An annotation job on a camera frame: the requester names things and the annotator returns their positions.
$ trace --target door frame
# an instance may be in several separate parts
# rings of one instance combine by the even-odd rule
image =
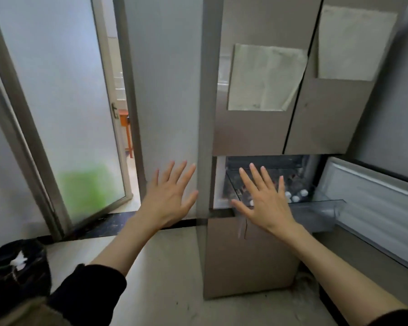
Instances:
[[[104,32],[106,30],[105,26],[103,26],[104,19],[102,9],[99,7],[99,5],[101,5],[100,2],[101,0],[95,0],[95,2],[94,0],[91,0],[92,12],[94,14],[94,25],[96,26],[97,38],[100,46],[100,56],[106,81],[106,90],[109,98],[109,105],[107,105],[107,107],[109,107],[109,113],[112,117],[112,125],[114,127],[115,140],[117,142],[117,151],[123,176],[125,196],[76,225],[72,224],[70,216],[66,210],[62,195],[60,194],[47,154],[36,129],[29,105],[0,29],[0,81],[3,88],[3,91],[0,90],[0,92],[2,93],[1,98],[6,100],[5,96],[7,96],[7,100],[9,101],[9,105],[7,103],[0,103],[0,114],[7,115],[5,119],[0,119],[0,124],[5,137],[12,148],[12,152],[19,161],[22,173],[28,182],[30,190],[35,197],[35,201],[49,227],[54,241],[59,241],[67,235],[72,234],[74,230],[113,211],[125,202],[131,200],[133,197],[131,193],[130,178],[128,176],[128,168],[126,165],[126,156],[125,153],[122,153],[124,149],[121,148],[122,140],[118,139],[118,137],[120,137],[120,128],[119,124],[115,121],[115,115],[111,108],[112,99],[116,95],[116,92],[114,90],[114,78],[108,44],[106,44],[108,41],[104,40],[103,42],[102,33],[100,40],[100,32],[102,32],[103,29]],[[109,68],[112,73],[111,80],[108,79],[110,76],[106,75]],[[5,122],[10,122],[11,125],[3,125]]]

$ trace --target person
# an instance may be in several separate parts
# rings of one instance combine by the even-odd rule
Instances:
[[[57,325],[109,325],[114,307],[126,287],[125,275],[146,242],[161,228],[181,220],[196,202],[197,191],[182,202],[196,168],[192,165],[182,175],[185,167],[186,162],[183,162],[173,169],[174,162],[171,162],[160,179],[156,171],[136,215],[90,264],[77,266],[47,299],[46,305],[65,319],[66,324]],[[236,200],[232,204],[254,224],[284,242],[305,263],[349,325],[408,325],[405,304],[328,250],[295,222],[284,195],[283,177],[279,179],[277,190],[264,167],[261,167],[261,175],[253,164],[250,170],[254,181],[245,170],[240,168],[239,172],[252,195],[254,209]]]

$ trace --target paper sheet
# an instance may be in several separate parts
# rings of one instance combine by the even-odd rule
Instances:
[[[374,80],[397,16],[324,5],[319,24],[319,78]]]
[[[307,51],[236,44],[228,109],[286,111],[304,76]]]

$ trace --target glass panel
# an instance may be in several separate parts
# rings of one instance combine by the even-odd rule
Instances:
[[[125,196],[91,0],[0,0],[0,27],[77,224]]]

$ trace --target beige floor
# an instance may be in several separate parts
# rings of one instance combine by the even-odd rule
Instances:
[[[139,186],[137,185],[136,164],[134,158],[127,157],[128,175],[130,177],[131,192],[133,199],[123,204],[121,207],[115,209],[112,213],[135,212],[141,206],[141,196],[139,195]]]
[[[49,246],[53,289],[78,263],[91,261],[113,238]],[[336,325],[315,293],[302,285],[204,301],[194,227],[158,232],[126,279],[127,289],[115,308],[111,325]]]

